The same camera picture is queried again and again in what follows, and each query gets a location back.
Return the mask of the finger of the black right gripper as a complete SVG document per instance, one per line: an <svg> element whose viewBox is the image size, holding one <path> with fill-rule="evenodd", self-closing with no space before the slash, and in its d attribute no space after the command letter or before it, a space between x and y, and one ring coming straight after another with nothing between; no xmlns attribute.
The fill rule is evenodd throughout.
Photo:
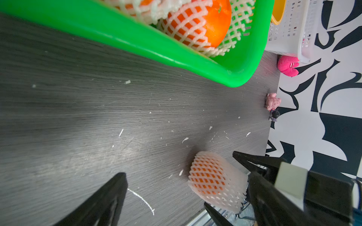
<svg viewBox="0 0 362 226"><path fill-rule="evenodd" d="M210 204L204 202L204 207L217 226L233 226L225 217L216 211Z"/></svg>

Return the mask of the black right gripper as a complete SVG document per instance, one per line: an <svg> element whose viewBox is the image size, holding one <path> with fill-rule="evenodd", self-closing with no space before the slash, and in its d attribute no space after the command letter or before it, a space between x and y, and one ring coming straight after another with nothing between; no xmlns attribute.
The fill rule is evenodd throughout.
<svg viewBox="0 0 362 226"><path fill-rule="evenodd" d="M232 156L250 172L273 179L274 183L281 163L286 162L283 158L237 151ZM328 226L351 226L354 222L351 184L308 170L303 212Z"/></svg>

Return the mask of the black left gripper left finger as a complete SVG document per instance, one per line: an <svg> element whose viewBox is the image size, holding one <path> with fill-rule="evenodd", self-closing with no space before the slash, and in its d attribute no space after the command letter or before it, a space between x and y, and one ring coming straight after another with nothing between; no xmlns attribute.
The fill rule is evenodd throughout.
<svg viewBox="0 0 362 226"><path fill-rule="evenodd" d="M117 226L127 193L126 174L120 172L56 226Z"/></svg>

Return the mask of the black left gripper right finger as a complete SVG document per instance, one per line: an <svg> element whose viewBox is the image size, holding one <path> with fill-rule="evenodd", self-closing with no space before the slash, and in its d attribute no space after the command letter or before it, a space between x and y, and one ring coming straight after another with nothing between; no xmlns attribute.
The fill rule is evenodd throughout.
<svg viewBox="0 0 362 226"><path fill-rule="evenodd" d="M304 214L262 175L249 175L249 202L259 226L321 226L322 223Z"/></svg>

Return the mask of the white foam net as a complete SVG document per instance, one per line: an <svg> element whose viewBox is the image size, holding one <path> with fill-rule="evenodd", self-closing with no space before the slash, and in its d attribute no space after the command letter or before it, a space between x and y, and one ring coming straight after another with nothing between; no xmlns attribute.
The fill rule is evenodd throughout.
<svg viewBox="0 0 362 226"><path fill-rule="evenodd" d="M216 153L201 151L192 162L188 185L208 204L237 214L247 199L248 175Z"/></svg>

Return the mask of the orange being unwrapped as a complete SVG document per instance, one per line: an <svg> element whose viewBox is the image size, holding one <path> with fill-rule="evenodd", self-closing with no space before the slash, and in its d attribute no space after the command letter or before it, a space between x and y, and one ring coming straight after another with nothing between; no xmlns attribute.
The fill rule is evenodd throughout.
<svg viewBox="0 0 362 226"><path fill-rule="evenodd" d="M192 162L188 185L194 193L206 198L226 191L222 162L213 157L196 156Z"/></svg>

